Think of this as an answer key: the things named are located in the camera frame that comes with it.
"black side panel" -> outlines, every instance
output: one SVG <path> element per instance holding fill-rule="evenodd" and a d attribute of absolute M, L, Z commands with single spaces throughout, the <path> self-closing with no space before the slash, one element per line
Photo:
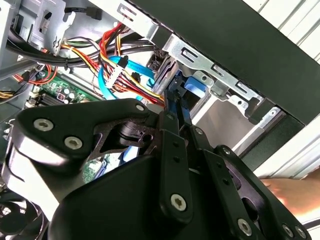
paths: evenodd
<path fill-rule="evenodd" d="M 250 151 L 241 157 L 242 161 L 251 171 L 256 170 L 303 128 L 304 125 L 293 117 L 285 116 Z"/>
<path fill-rule="evenodd" d="M 242 0 L 131 0 L 300 122 L 320 113 L 320 66 Z"/>

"white connector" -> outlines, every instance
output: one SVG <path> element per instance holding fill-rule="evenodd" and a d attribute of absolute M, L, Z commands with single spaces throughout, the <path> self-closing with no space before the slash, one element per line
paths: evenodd
<path fill-rule="evenodd" d="M 124 69 L 121 66 L 117 65 L 113 70 L 112 74 L 110 75 L 110 77 L 106 80 L 106 83 L 105 83 L 106 88 L 111 89 L 123 71 Z"/>

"human hand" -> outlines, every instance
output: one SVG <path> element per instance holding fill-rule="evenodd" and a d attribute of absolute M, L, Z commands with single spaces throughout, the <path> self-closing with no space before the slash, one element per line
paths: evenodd
<path fill-rule="evenodd" d="M 319 180 L 273 178 L 262 182 L 296 218 L 320 211 Z"/>

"yellow wire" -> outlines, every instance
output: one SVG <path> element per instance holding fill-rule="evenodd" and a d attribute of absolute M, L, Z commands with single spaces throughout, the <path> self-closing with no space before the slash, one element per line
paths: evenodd
<path fill-rule="evenodd" d="M 118 49 L 119 56 L 121 56 L 121 37 L 118 35 L 116 37 L 116 47 Z"/>
<path fill-rule="evenodd" d="M 12 96 L 13 96 L 12 94 L 11 95 L 6 95 L 6 94 L 0 92 L 0 98 L 2 98 L 2 99 L 8 99 L 8 98 L 10 98 Z"/>
<path fill-rule="evenodd" d="M 87 61 L 87 59 L 84 56 L 82 56 L 80 51 L 78 51 L 77 49 L 75 49 L 71 46 L 65 45 L 65 44 L 61 45 L 61 47 L 65 48 L 65 49 L 69 49 L 73 53 L 77 54 L 90 67 L 91 71 L 93 71 L 94 73 L 97 73 L 97 70 L 91 65 L 90 62 Z"/>
<path fill-rule="evenodd" d="M 100 55 L 101 58 L 106 61 L 108 64 L 110 64 L 111 66 L 113 66 L 114 68 L 117 66 L 113 61 L 107 59 L 103 54 Z M 148 89 L 146 89 L 144 86 L 142 86 L 140 83 L 138 83 L 126 70 L 123 71 L 124 75 L 129 78 L 133 83 L 134 85 L 136 85 L 138 88 L 140 88 L 141 90 L 147 92 L 148 94 L 156 97 L 157 99 L 161 99 L 162 101 L 164 100 L 164 98 L 152 91 L 149 91 Z"/>
<path fill-rule="evenodd" d="M 13 96 L 12 93 L 5 93 L 5 92 L 3 92 L 3 91 L 0 91 L 0 94 L 4 95 L 4 96 L 6 96 L 6 97 L 12 97 L 12 96 Z"/>

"orange wire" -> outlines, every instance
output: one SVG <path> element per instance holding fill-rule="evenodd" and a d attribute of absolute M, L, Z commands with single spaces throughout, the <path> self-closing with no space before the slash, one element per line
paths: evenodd
<path fill-rule="evenodd" d="M 50 79 L 48 79 L 46 81 L 41 81 L 41 82 L 29 81 L 29 83 L 35 84 L 35 85 L 44 85 L 44 84 L 50 83 L 56 77 L 57 72 L 58 72 L 58 68 L 56 67 L 54 69 L 53 75 L 50 77 Z"/>

